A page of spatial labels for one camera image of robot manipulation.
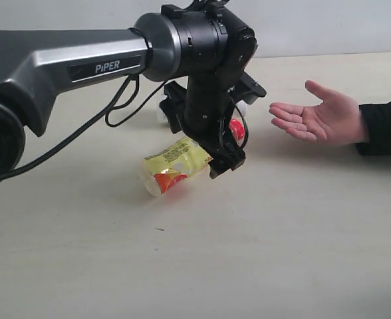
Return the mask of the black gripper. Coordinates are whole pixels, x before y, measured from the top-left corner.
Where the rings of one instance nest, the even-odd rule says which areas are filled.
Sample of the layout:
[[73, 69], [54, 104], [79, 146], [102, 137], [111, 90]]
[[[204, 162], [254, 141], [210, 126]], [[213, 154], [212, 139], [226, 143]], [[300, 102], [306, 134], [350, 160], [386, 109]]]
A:
[[230, 88], [221, 89], [214, 78], [188, 78], [184, 88], [176, 81], [165, 85], [159, 108], [172, 133], [183, 132], [211, 157], [209, 177], [215, 179], [245, 163], [246, 154], [227, 127], [237, 103], [253, 104], [267, 91], [246, 72]]

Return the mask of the black sleeved forearm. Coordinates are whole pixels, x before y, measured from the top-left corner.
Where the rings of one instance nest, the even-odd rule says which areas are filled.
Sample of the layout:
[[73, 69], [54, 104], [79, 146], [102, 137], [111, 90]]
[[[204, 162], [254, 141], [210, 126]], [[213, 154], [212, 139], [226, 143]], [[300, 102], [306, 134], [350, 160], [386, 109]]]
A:
[[391, 101], [359, 106], [366, 140], [355, 144], [361, 156], [391, 156]]

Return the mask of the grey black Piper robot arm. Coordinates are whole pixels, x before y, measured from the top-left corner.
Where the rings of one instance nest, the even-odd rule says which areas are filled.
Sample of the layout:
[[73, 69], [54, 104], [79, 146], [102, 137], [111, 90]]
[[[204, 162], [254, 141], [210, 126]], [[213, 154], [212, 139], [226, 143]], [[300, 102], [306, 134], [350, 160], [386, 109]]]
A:
[[71, 134], [19, 165], [25, 128], [43, 135], [58, 95], [116, 78], [158, 83], [171, 131], [183, 132], [212, 157], [211, 178], [240, 167], [246, 155], [229, 122], [238, 102], [252, 104], [266, 91], [245, 71], [258, 47], [255, 31], [226, 5], [163, 5], [123, 30], [0, 30], [0, 182], [76, 139]]

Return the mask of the open receiving human hand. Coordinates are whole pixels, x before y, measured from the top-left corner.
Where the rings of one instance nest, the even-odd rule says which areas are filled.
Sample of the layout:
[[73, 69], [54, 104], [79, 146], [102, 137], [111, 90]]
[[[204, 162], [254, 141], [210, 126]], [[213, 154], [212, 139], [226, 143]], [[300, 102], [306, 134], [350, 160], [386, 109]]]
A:
[[303, 106], [273, 102], [269, 113], [274, 126], [308, 143], [346, 146], [369, 141], [356, 100], [312, 80], [305, 82], [305, 88], [321, 103]]

